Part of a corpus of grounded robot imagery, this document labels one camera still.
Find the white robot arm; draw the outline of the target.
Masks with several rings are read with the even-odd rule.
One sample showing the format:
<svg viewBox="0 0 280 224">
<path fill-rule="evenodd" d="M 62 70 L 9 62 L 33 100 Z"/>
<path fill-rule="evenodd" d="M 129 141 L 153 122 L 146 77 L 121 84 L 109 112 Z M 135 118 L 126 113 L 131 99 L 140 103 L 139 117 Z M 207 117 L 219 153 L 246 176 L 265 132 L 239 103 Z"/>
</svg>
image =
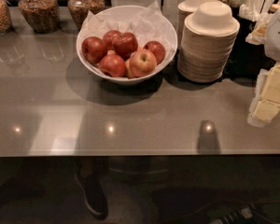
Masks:
<svg viewBox="0 0 280 224">
<path fill-rule="evenodd" d="M 280 112 L 280 8 L 268 22 L 264 50 L 275 65 L 269 71 L 261 69 L 258 75 L 247 117 L 247 122 L 256 127 L 271 123 Z"/>
</svg>

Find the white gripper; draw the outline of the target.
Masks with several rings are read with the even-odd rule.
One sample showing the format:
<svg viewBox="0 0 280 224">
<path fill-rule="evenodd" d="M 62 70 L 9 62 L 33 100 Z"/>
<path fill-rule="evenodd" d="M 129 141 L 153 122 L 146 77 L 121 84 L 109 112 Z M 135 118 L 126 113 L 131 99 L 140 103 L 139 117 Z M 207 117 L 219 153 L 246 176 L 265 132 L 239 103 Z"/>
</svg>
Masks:
<svg viewBox="0 0 280 224">
<path fill-rule="evenodd" d="M 247 122 L 255 127 L 263 128 L 280 112 L 280 62 L 269 71 L 259 71 L 255 97 L 252 99 Z"/>
</svg>

